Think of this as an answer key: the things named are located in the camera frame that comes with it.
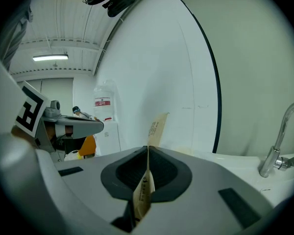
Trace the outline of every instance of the ceiling light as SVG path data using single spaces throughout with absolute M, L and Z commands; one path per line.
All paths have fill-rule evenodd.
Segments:
M 34 61 L 45 61 L 45 60 L 68 60 L 69 56 L 64 54 L 60 55 L 43 55 L 33 57 Z

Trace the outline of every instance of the black strip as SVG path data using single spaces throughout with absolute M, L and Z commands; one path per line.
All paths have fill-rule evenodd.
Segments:
M 81 167 L 73 167 L 69 169 L 60 170 L 59 174 L 61 177 L 64 177 L 64 176 L 71 175 L 80 171 L 83 171 Z
M 215 144 L 214 144 L 214 148 L 212 149 L 212 153 L 216 153 L 217 152 L 217 147 L 218 147 L 218 143 L 219 143 L 219 137 L 220 137 L 220 130 L 221 130 L 221 116 L 222 116 L 222 100 L 221 100 L 221 85 L 220 85 L 220 78 L 219 78 L 219 73 L 218 73 L 218 68 L 217 68 L 217 63 L 215 60 L 215 56 L 212 52 L 210 43 L 207 39 L 207 36 L 203 30 L 203 28 L 201 27 L 200 23 L 198 22 L 197 18 L 194 16 L 194 14 L 189 10 L 189 8 L 187 7 L 187 5 L 185 4 L 185 2 L 183 2 L 183 0 L 181 0 L 181 2 L 185 5 L 185 7 L 188 9 L 188 11 L 191 13 L 191 15 L 193 16 L 193 18 L 195 19 L 202 35 L 204 36 L 204 39 L 206 41 L 206 44 L 208 46 L 209 52 L 210 52 L 210 56 L 211 56 L 211 60 L 212 60 L 212 64 L 214 66 L 214 70 L 215 70 L 215 76 L 216 76 L 216 84 L 217 84 L 217 94 L 218 94 L 218 120 L 217 120 L 217 131 L 216 131 L 216 138 L 215 138 Z
M 219 194 L 244 229 L 260 220 L 261 217 L 234 189 L 219 190 Z

